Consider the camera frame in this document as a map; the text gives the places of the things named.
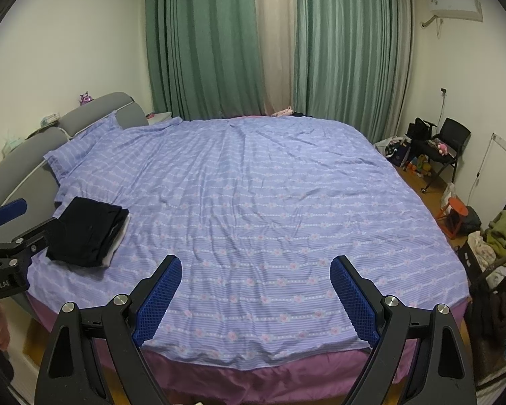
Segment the red stool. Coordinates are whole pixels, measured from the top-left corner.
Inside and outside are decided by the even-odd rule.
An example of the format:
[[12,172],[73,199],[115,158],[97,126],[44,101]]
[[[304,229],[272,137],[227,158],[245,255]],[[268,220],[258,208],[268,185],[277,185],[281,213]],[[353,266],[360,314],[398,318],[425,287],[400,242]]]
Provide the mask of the red stool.
[[[448,208],[448,206],[452,207],[452,211],[457,213],[457,218],[459,219],[459,222],[453,231],[449,230],[449,228],[446,226],[446,222],[441,223],[442,220],[447,218],[447,216],[444,214],[444,211]],[[461,225],[463,224],[463,218],[465,216],[468,216],[468,208],[466,205],[463,204],[458,198],[448,198],[448,204],[440,209],[440,212],[435,217],[435,220],[437,221],[440,229],[444,232],[444,234],[446,234],[446,236],[448,236],[450,239],[455,239],[457,233],[459,233]]]

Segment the pink bed skirt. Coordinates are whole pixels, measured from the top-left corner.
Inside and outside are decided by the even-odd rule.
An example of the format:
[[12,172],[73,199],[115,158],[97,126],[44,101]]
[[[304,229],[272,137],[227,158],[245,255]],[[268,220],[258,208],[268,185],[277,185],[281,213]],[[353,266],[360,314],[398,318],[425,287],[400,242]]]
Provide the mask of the pink bed skirt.
[[[30,295],[28,299],[41,324],[51,330],[57,314]],[[466,307],[465,300],[452,308],[458,326]],[[394,383],[401,382],[408,373],[415,345],[413,341],[407,341]],[[112,367],[107,346],[98,343],[97,348],[102,364]],[[338,351],[309,356],[278,367],[243,372],[175,362],[149,350],[144,350],[143,354],[161,388],[219,399],[228,405],[316,401],[345,395],[368,358],[363,350]]]

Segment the beige curtain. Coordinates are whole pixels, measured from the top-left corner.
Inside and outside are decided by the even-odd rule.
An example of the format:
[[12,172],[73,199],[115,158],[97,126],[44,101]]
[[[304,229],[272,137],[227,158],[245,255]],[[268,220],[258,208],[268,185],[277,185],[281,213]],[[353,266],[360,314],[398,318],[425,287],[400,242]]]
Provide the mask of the beige curtain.
[[296,0],[255,0],[255,4],[265,113],[273,114],[292,104]]
[[397,64],[395,66],[395,84],[393,86],[390,115],[384,138],[390,138],[397,134],[411,78],[414,48],[414,0],[397,0],[397,7],[399,9]]

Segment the pink stuffed toy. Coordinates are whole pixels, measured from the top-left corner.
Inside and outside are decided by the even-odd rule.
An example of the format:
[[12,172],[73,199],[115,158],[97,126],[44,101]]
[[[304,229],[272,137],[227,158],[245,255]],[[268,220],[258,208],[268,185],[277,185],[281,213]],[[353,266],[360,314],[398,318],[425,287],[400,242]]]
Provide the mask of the pink stuffed toy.
[[88,91],[79,96],[79,103],[81,104],[81,106],[86,105],[88,102],[91,102],[92,100],[93,98],[88,94]]
[[439,143],[437,145],[437,149],[439,150],[440,155],[448,155],[448,146],[446,146],[444,143]]

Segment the bed headboard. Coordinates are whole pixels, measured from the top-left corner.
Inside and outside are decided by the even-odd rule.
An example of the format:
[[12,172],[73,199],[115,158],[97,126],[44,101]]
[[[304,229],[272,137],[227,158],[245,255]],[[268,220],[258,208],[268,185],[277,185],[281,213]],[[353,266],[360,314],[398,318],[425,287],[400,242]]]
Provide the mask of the bed headboard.
[[0,162],[0,206],[21,197],[28,204],[23,216],[0,227],[0,242],[11,241],[54,213],[58,183],[43,156],[114,110],[122,128],[148,124],[142,108],[126,93],[107,94],[67,113],[59,127],[34,135]]

